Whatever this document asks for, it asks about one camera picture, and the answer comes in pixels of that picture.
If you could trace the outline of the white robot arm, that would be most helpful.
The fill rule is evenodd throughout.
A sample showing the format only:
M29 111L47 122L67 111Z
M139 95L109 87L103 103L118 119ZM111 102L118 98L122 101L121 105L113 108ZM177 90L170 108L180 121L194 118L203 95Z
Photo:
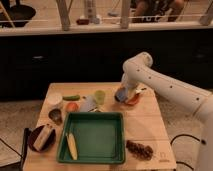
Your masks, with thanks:
M213 93L156 72L152 64L147 52L127 59L123 63L122 84L131 89L143 83L192 112L204 125L194 171L213 171Z

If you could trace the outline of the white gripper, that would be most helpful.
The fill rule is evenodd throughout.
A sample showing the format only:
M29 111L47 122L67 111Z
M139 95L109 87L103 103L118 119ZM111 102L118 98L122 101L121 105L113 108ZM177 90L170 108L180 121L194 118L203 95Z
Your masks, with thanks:
M127 74L123 74L121 79L121 87L122 91L127 94L127 100L126 102L130 101L134 98L136 92L135 90L139 86L139 83L135 81L134 79L131 79Z

